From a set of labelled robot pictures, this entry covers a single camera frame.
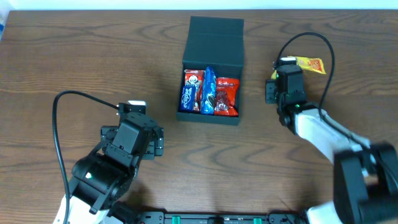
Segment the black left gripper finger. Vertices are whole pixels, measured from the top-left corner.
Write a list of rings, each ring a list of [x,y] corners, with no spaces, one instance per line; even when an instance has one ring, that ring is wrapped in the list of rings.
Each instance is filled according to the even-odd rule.
[[[152,139],[143,155],[144,160],[154,160],[155,157],[163,156],[164,154],[164,129],[156,127],[154,129]]]
[[[112,144],[118,132],[117,126],[102,126],[100,129],[100,146]]]

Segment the yellow orange snack packet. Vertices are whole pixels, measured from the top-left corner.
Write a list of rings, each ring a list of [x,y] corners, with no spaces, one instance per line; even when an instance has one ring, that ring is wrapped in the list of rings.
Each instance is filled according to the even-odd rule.
[[[303,70],[311,71],[326,75],[326,71],[324,68],[324,64],[322,59],[320,58],[308,58],[308,57],[298,57],[298,56],[291,56],[297,61],[297,65],[301,67]]]

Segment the red snack bag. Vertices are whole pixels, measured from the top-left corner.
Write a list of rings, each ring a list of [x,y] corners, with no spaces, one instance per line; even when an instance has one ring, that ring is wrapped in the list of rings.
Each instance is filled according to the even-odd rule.
[[[236,94],[239,80],[236,78],[219,77],[216,79],[216,101],[214,114],[218,116],[237,117]]]

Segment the blue Eclipse mint tin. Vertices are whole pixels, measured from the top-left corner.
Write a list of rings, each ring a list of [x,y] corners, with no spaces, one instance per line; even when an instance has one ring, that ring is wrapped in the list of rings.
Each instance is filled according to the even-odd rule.
[[[182,96],[180,102],[180,110],[181,111],[193,111],[193,106],[195,103],[195,93],[196,86],[195,85],[185,85],[182,89]]]

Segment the blue Oreo cookie pack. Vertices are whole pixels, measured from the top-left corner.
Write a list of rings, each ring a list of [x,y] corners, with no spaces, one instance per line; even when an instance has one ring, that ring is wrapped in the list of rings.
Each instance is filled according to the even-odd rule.
[[[216,98],[216,72],[213,68],[207,67],[202,86],[201,114],[213,115]]]

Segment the dark green box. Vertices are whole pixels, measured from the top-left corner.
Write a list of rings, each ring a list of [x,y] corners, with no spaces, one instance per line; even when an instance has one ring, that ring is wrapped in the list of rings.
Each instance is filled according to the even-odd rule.
[[[182,59],[180,89],[176,117],[179,121],[213,123],[237,126],[241,114],[241,87],[244,68],[244,20],[220,17],[191,16],[190,26]],[[218,77],[239,79],[235,97],[237,117],[186,113],[180,110],[185,85],[185,69],[215,69]]]

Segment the red Hello Panda box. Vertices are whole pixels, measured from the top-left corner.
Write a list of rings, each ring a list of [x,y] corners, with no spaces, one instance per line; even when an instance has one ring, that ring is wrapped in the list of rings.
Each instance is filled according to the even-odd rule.
[[[195,101],[193,103],[193,111],[200,112],[201,108],[201,94],[204,79],[204,70],[190,70],[185,69],[185,85],[194,86],[195,90]]]

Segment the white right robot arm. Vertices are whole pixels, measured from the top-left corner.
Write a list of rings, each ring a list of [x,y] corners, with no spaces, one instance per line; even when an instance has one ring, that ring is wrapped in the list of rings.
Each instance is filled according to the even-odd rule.
[[[307,100],[298,65],[277,67],[266,81],[266,102],[280,123],[313,144],[333,164],[332,202],[309,208],[308,223],[379,223],[397,218],[397,152],[372,143]]]

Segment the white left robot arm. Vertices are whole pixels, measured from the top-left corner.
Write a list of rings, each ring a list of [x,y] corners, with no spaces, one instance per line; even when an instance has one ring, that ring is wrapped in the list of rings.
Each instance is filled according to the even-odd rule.
[[[144,113],[102,126],[100,142],[77,161],[55,223],[101,223],[137,177],[142,160],[162,156],[164,129]]]

